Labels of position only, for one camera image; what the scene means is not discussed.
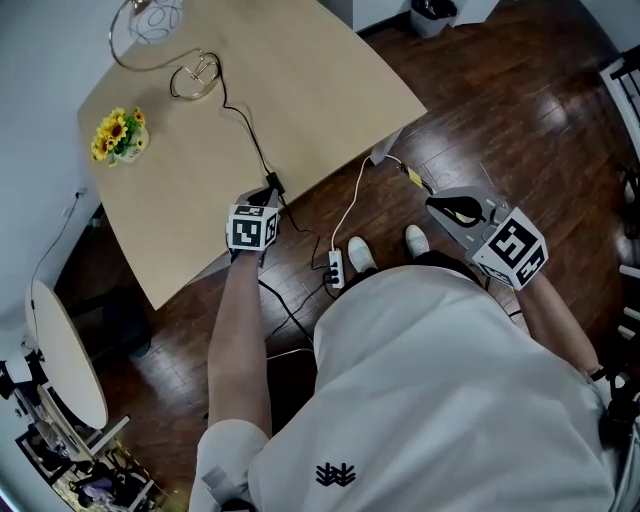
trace wooden table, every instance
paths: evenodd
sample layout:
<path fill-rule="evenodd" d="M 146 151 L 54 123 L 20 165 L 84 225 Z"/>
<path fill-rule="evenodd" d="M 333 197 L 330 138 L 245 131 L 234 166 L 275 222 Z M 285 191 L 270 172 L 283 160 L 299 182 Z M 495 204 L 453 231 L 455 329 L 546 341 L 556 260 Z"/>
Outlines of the wooden table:
<path fill-rule="evenodd" d="M 41 363 L 53 389 L 69 410 L 95 429 L 107 424 L 107 403 L 84 345 L 58 297 L 42 281 L 33 281 L 27 318 L 42 351 Z"/>
<path fill-rule="evenodd" d="M 194 47 L 220 56 L 229 101 L 249 115 L 291 200 L 380 141 L 388 147 L 390 136 L 426 112 L 316 0 L 187 0 L 167 42 L 134 45 L 123 60 L 149 66 Z M 90 165 L 118 242 L 156 309 L 226 251 L 229 205 L 264 184 L 240 117 L 221 110 L 220 84 L 201 100 L 176 100 L 168 91 L 173 71 L 133 73 L 114 64 L 78 114 L 87 159 L 111 109 L 139 106 L 147 116 L 151 140 L 137 162 Z"/>

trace power strip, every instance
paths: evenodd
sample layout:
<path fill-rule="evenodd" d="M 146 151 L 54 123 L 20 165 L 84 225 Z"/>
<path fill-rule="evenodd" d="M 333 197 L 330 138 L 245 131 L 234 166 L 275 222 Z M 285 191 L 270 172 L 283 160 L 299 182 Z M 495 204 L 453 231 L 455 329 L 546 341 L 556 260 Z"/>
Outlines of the power strip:
<path fill-rule="evenodd" d="M 329 269 L 331 272 L 331 286 L 344 288 L 344 267 L 342 266 L 342 252 L 340 249 L 329 251 Z"/>

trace yellow flower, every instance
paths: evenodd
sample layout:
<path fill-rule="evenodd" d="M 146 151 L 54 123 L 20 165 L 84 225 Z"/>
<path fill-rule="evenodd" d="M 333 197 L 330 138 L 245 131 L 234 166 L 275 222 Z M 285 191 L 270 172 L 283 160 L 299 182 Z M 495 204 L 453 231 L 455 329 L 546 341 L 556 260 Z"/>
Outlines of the yellow flower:
<path fill-rule="evenodd" d="M 97 133 L 99 136 L 102 136 L 102 135 L 103 135 L 103 133 L 104 133 L 104 131 L 105 131 L 105 129 L 106 129 L 106 127 L 107 127 L 107 126 L 109 126 L 109 125 L 111 125 L 111 123 L 112 123 L 112 122 L 113 122 L 113 121 L 112 121 L 109 117 L 105 117 L 105 118 L 102 120 L 102 122 L 100 123 L 100 126 L 98 126 L 98 127 L 96 128 L 96 133 Z"/>
<path fill-rule="evenodd" d="M 135 110 L 133 111 L 133 117 L 136 119 L 136 121 L 138 121 L 138 123 L 140 123 L 140 126 L 144 126 L 144 123 L 145 123 L 144 114 L 138 107 L 136 107 Z"/>
<path fill-rule="evenodd" d="M 126 114 L 126 110 L 123 108 L 114 108 L 111 111 L 111 114 L 109 114 L 109 119 L 117 119 L 119 117 L 124 117 L 124 115 Z"/>
<path fill-rule="evenodd" d="M 103 135 L 111 137 L 115 144 L 120 142 L 120 139 L 127 135 L 124 117 L 112 118 L 109 123 L 102 127 L 102 133 Z"/>
<path fill-rule="evenodd" d="M 109 152 L 107 139 L 96 135 L 91 144 L 91 156 L 94 162 L 104 160 Z"/>

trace black cable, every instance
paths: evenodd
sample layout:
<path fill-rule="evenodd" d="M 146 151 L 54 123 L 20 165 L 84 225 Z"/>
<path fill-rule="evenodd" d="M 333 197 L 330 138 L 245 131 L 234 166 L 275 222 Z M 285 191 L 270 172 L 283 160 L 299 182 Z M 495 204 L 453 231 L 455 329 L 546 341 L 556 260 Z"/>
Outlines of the black cable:
<path fill-rule="evenodd" d="M 179 94 L 175 94 L 173 92 L 173 79 L 176 77 L 176 75 L 182 71 L 184 68 L 178 68 L 174 71 L 173 75 L 171 75 L 171 80 L 169 80 L 169 94 L 171 94 L 171 96 L 173 96 L 174 98 L 180 98 Z"/>
<path fill-rule="evenodd" d="M 309 295 L 302 301 L 302 304 L 300 304 L 300 307 L 298 309 L 296 309 L 291 315 L 295 316 L 297 315 L 300 310 L 304 307 L 304 305 L 309 301 L 309 299 L 315 295 L 318 291 L 320 291 L 320 289 L 325 286 L 326 278 L 331 277 L 329 274 L 324 274 L 322 276 L 322 284 L 320 284 L 320 286 L 318 286 L 315 290 L 313 290 L 312 292 L 309 293 Z M 271 331 L 271 334 L 269 334 L 269 336 L 267 336 L 267 339 L 265 341 L 268 341 L 271 337 L 273 337 L 280 329 L 282 329 L 285 325 L 287 325 L 289 323 L 289 320 L 291 320 L 291 317 L 287 317 L 286 320 L 284 320 L 284 322 L 282 322 L 278 327 L 276 327 L 273 331 Z"/>
<path fill-rule="evenodd" d="M 44 253 L 42 258 L 40 258 L 40 261 L 38 261 L 38 264 L 36 265 L 36 269 L 33 271 L 33 274 L 31 275 L 31 281 L 29 284 L 29 304 L 31 304 L 31 312 L 33 313 L 33 328 L 35 330 L 36 342 L 38 341 L 38 322 L 36 320 L 36 306 L 33 302 L 33 281 L 36 278 L 36 274 L 38 273 L 38 270 L 40 269 L 40 265 L 42 265 L 42 262 L 45 260 L 45 258 L 49 255 L 51 250 L 55 247 L 55 245 L 58 243 L 58 241 L 62 237 L 62 234 L 64 233 L 64 230 L 66 229 L 67 224 L 69 224 L 69 221 L 71 220 L 71 216 L 73 215 L 73 212 L 76 209 L 79 199 L 80 199 L 80 194 L 76 192 L 76 200 L 73 202 L 73 206 L 71 207 L 69 216 L 67 217 L 67 220 L 64 222 L 62 229 L 60 230 L 60 233 L 58 234 L 57 238 L 53 241 L 53 243 L 49 246 L 49 248 Z"/>
<path fill-rule="evenodd" d="M 320 235 L 315 231 L 312 231 L 311 229 L 300 229 L 296 224 L 296 221 L 293 219 L 293 215 L 291 215 L 291 210 L 289 210 L 289 206 L 287 205 L 287 202 L 284 200 L 284 197 L 282 197 L 282 195 L 280 195 L 280 202 L 282 203 L 284 211 L 287 213 L 287 216 L 291 221 L 291 225 L 293 226 L 293 229 L 295 229 L 298 233 L 311 233 L 316 237 L 316 245 L 314 246 L 313 253 L 311 254 L 311 270 L 321 270 L 323 268 L 329 268 L 329 265 L 320 265 L 319 267 L 315 267 L 313 264 L 314 260 L 316 259 L 316 251 L 318 250 L 318 246 L 320 245 Z"/>
<path fill-rule="evenodd" d="M 298 322 L 298 319 L 295 316 L 293 316 L 293 313 L 291 313 L 291 310 L 287 307 L 287 303 L 284 301 L 282 296 L 277 291 L 275 291 L 273 288 L 271 288 L 271 286 L 269 286 L 268 284 L 265 284 L 262 281 L 260 281 L 260 279 L 258 279 L 258 284 L 260 284 L 260 286 L 262 286 L 263 288 L 266 288 L 267 290 L 269 290 L 271 293 L 273 293 L 276 296 L 276 298 L 280 301 L 280 304 L 282 304 L 282 307 L 284 308 L 284 310 L 289 315 L 289 318 L 291 318 L 291 320 L 293 320 L 293 322 L 298 326 L 298 329 L 300 329 L 302 331 L 302 333 L 305 335 L 305 337 L 309 340 L 309 343 L 313 343 L 313 338 L 311 336 L 309 336 L 309 333 L 302 326 L 302 324 L 300 322 Z"/>
<path fill-rule="evenodd" d="M 327 292 L 327 295 L 329 297 L 331 297 L 333 300 L 338 300 L 338 297 L 334 297 L 333 294 L 329 291 L 329 288 L 327 288 L 327 285 L 330 283 L 331 281 L 325 281 L 324 282 L 324 291 Z"/>
<path fill-rule="evenodd" d="M 272 174 L 272 171 L 270 171 L 269 167 L 267 166 L 267 162 L 266 162 L 266 160 L 264 158 L 264 153 L 262 152 L 262 148 L 260 147 L 260 143 L 258 142 L 258 137 L 256 136 L 255 132 L 253 131 L 253 127 L 251 126 L 251 123 L 249 122 L 249 119 L 244 114 L 244 112 L 242 112 L 240 109 L 229 105 L 229 94 L 228 94 L 228 91 L 227 91 L 227 82 L 224 79 L 224 73 L 222 71 L 222 60 L 215 53 L 210 53 L 210 55 L 215 57 L 215 59 L 218 61 L 218 72 L 220 73 L 220 83 L 222 83 L 222 93 L 223 93 L 222 108 L 225 109 L 225 110 L 231 110 L 233 112 L 237 112 L 238 114 L 240 114 L 242 116 L 242 119 L 245 122 L 247 130 L 249 131 L 249 135 L 251 135 L 251 140 L 253 141 L 253 145 L 255 146 L 256 150 L 258 151 L 258 155 L 260 156 L 260 163 L 262 164 L 262 167 L 263 167 L 266 175 L 269 176 L 269 175 Z M 282 202 L 282 206 L 283 206 L 285 212 L 287 213 L 287 216 L 289 217 L 289 220 L 291 221 L 291 225 L 293 226 L 293 228 L 298 233 L 312 233 L 313 235 L 316 236 L 316 243 L 315 243 L 315 246 L 313 248 L 313 253 L 311 255 L 311 270 L 320 270 L 320 269 L 323 269 L 323 268 L 328 268 L 328 265 L 322 265 L 322 266 L 319 266 L 319 267 L 315 267 L 314 266 L 314 260 L 315 260 L 315 256 L 316 256 L 316 251 L 318 250 L 318 246 L 320 245 L 320 235 L 318 235 L 315 231 L 312 231 L 310 229 L 300 229 L 298 227 L 298 225 L 296 224 L 296 221 L 294 220 L 293 215 L 291 214 L 291 210 L 289 209 L 289 206 L 287 205 L 287 202 L 285 201 L 285 199 L 284 199 L 282 194 L 279 194 L 279 199 Z M 309 336 L 309 333 L 306 331 L 306 329 L 302 326 L 302 324 L 300 324 L 300 322 L 298 322 L 298 320 L 296 319 L 294 314 L 291 313 L 291 311 L 287 307 L 286 303 L 284 302 L 284 300 L 280 296 L 280 294 L 278 292 L 276 292 L 270 286 L 264 284 L 262 281 L 259 281 L 259 283 L 260 283 L 261 286 L 263 286 L 264 288 L 269 290 L 271 293 L 273 293 L 278 298 L 278 300 L 282 304 L 282 307 L 285 309 L 285 311 L 289 315 L 289 318 L 291 318 L 294 321 L 294 323 L 302 331 L 302 333 L 305 335 L 305 337 L 311 343 L 313 343 L 313 338 L 311 336 Z M 327 288 L 326 288 L 326 280 L 324 279 L 324 277 L 323 277 L 323 286 L 325 287 L 325 290 L 327 290 Z M 329 293 L 328 290 L 327 290 L 327 293 L 329 294 L 329 296 L 332 299 L 335 300 L 335 297 L 333 297 Z"/>
<path fill-rule="evenodd" d="M 253 145 L 256 147 L 256 149 L 258 150 L 258 154 L 260 155 L 260 161 L 262 162 L 262 167 L 264 167 L 264 170 L 268 176 L 269 174 L 271 174 L 271 171 L 267 167 L 267 162 L 264 159 L 264 155 L 262 154 L 262 149 L 260 148 L 260 144 L 258 143 L 258 138 L 256 137 L 256 134 L 254 133 L 253 128 L 251 127 L 251 123 L 249 123 L 249 119 L 247 119 L 247 116 L 244 115 L 244 112 L 242 112 L 242 110 L 236 107 L 232 107 L 228 103 L 229 98 L 227 95 L 227 83 L 225 82 L 224 75 L 222 74 L 222 61 L 220 60 L 220 57 L 218 57 L 215 53 L 212 53 L 211 55 L 213 55 L 218 60 L 218 71 L 220 72 L 220 82 L 222 83 L 222 93 L 224 94 L 224 98 L 222 100 L 222 108 L 227 110 L 233 110 L 234 112 L 237 112 L 242 116 L 242 118 L 244 119 L 244 122 L 247 125 L 247 128 L 249 129 L 249 135 L 251 135 L 251 139 L 253 140 Z"/>

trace metal wire ornament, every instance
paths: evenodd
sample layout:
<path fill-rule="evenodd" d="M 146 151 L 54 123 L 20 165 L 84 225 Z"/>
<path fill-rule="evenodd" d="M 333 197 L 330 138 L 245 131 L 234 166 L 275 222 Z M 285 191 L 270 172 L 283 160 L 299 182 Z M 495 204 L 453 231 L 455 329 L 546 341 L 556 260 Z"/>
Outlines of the metal wire ornament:
<path fill-rule="evenodd" d="M 160 64 L 148 67 L 131 66 L 130 64 L 123 62 L 122 59 L 118 57 L 113 45 L 113 33 L 118 19 L 129 3 L 132 4 L 132 16 L 130 17 L 128 23 L 129 33 L 136 39 L 137 42 L 143 44 L 153 44 L 164 40 L 175 28 L 177 28 L 182 16 L 181 0 L 124 0 L 122 5 L 116 12 L 113 21 L 111 22 L 111 26 L 109 27 L 109 49 L 111 50 L 111 55 L 113 56 L 113 59 L 116 61 L 116 63 L 124 69 L 136 73 L 155 71 L 158 69 L 170 67 L 171 65 L 171 67 L 177 68 L 175 73 L 171 76 L 171 80 L 169 82 L 169 91 L 171 93 L 171 96 L 173 96 L 174 98 L 184 98 L 188 100 L 197 100 L 206 96 L 213 89 L 220 77 L 220 61 L 218 61 L 215 55 L 207 53 L 201 48 L 193 48 Z M 147 27 L 150 27 L 151 30 L 141 30 L 139 15 L 143 12 L 146 14 Z M 165 21 L 168 21 L 169 28 L 160 26 Z M 200 60 L 193 71 L 183 66 L 182 64 L 173 64 L 174 62 L 196 52 L 199 54 Z M 210 66 L 215 66 L 214 74 L 210 78 L 204 79 L 203 73 Z M 201 85 L 201 89 L 198 92 L 194 94 L 181 94 L 178 91 L 175 86 L 175 78 L 183 70 L 188 73 L 189 77 L 192 80 L 199 82 L 199 84 Z"/>

